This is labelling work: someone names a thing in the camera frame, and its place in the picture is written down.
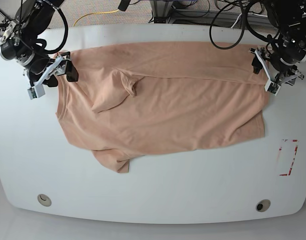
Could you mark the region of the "peach T-shirt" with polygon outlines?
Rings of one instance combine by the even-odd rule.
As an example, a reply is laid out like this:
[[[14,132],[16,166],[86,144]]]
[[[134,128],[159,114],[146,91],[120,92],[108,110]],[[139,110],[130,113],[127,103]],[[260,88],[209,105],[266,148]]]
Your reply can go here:
[[[79,77],[57,78],[58,122],[71,145],[117,173],[141,156],[262,138],[267,76],[254,73],[249,49],[136,42],[73,51]]]

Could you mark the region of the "red tape rectangle marking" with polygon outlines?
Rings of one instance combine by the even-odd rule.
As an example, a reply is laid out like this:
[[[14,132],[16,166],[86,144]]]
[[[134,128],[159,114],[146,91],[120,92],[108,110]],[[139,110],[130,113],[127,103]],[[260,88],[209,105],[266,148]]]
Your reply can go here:
[[[281,177],[290,176],[297,155],[299,141],[297,139],[283,139],[278,150],[277,173]]]

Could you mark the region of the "aluminium frame stand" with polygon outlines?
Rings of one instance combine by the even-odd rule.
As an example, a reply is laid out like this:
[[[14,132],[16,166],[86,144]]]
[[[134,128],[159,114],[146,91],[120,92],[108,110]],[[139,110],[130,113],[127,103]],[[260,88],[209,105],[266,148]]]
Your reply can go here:
[[[152,22],[154,24],[166,24],[169,21],[173,0],[150,0]]]

